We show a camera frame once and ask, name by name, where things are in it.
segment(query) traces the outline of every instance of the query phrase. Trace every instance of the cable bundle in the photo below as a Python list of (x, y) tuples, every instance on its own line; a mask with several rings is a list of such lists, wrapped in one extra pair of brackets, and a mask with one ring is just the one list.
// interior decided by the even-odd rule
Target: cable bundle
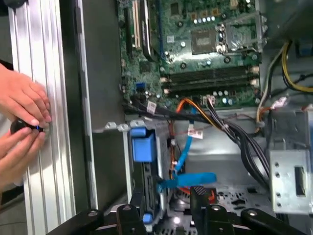
[(147, 112), (147, 107), (144, 104), (140, 103), (138, 100), (133, 99), (132, 103), (133, 103), (132, 105), (125, 104), (124, 106), (126, 111), (132, 114), (139, 114), (147, 116), (149, 118), (157, 118), (163, 120), (199, 121), (208, 123), (218, 128), (220, 131), (223, 131), (234, 143), (236, 143), (240, 147), (241, 158), (247, 171), (261, 186), (263, 186), (266, 189), (269, 189), (268, 181), (258, 169), (251, 152), (251, 150), (255, 152), (268, 177), (269, 163), (259, 144), (251, 136), (249, 136), (249, 134), (247, 134), (240, 126), (228, 120), (222, 120), (211, 104), (208, 104), (209, 110), (208, 115), (199, 105), (197, 105), (195, 102), (188, 98), (184, 98), (179, 103), (177, 109), (180, 110), (181, 107), (185, 103), (187, 103), (194, 107), (199, 112), (199, 114), (184, 113), (183, 111), (181, 111), (180, 113), (175, 113), (166, 108), (158, 106), (156, 108), (155, 113), (150, 114)]

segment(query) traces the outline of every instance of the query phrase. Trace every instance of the aluminum panel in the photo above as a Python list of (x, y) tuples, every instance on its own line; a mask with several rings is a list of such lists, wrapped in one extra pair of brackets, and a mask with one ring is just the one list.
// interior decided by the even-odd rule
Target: aluminum panel
[(14, 68), (46, 87), (51, 105), (49, 138), (24, 178), (28, 234), (44, 235), (76, 214), (59, 1), (29, 0), (9, 18)]

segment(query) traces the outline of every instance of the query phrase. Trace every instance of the ram slot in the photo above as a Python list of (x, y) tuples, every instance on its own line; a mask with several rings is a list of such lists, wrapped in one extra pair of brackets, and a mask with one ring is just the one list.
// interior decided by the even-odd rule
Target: ram slot
[(169, 80), (173, 83), (180, 82), (193, 82), (207, 79), (219, 79), (219, 78), (229, 78), (229, 79), (241, 79), (247, 78), (249, 73), (249, 68), (245, 66), (227, 68), (227, 69), (215, 69), (215, 70), (205, 70), (205, 71), (194, 71), (194, 72), (184, 72), (170, 74)]
[(215, 80), (205, 80), (201, 82), (194, 83), (166, 83), (163, 85), (164, 93), (168, 95), (191, 95), (191, 94), (201, 94), (202, 92), (206, 94), (208, 91), (214, 91), (218, 87), (229, 88), (233, 90), (237, 88), (250, 86), (250, 80), (248, 78), (244, 79), (215, 79)]

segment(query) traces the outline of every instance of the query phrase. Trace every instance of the black knob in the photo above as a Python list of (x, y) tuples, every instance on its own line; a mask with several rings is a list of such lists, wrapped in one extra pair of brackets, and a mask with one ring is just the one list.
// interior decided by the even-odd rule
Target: black knob
[(15, 121), (12, 122), (11, 127), (10, 127), (11, 134), (18, 132), (19, 130), (21, 130), (25, 127), (29, 127), (31, 129), (34, 129), (34, 130), (38, 130), (39, 132), (44, 131), (43, 128), (41, 128), (39, 126), (29, 125), (25, 121), (23, 121), (22, 119), (19, 118), (19, 119), (16, 119)]

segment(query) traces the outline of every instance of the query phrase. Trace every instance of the blue plastic tab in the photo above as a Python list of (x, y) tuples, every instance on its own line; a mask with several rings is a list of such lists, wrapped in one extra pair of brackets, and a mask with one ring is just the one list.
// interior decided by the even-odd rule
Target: blue plastic tab
[(132, 139), (133, 160), (141, 163), (153, 162), (157, 157), (154, 132), (151, 132), (149, 136), (144, 135), (144, 137), (142, 137), (143, 133), (146, 131), (143, 132), (142, 128), (136, 128), (133, 130), (134, 132), (131, 133), (131, 135), (134, 135)]
[(142, 222), (144, 224), (150, 224), (152, 222), (152, 215), (151, 214), (144, 214), (143, 215), (143, 219), (142, 219)]
[(145, 137), (147, 134), (147, 129), (144, 127), (134, 128), (131, 130), (131, 137)]
[(159, 185), (159, 189), (199, 186), (214, 182), (216, 182), (216, 174), (214, 173), (181, 174), (173, 180), (163, 181)]

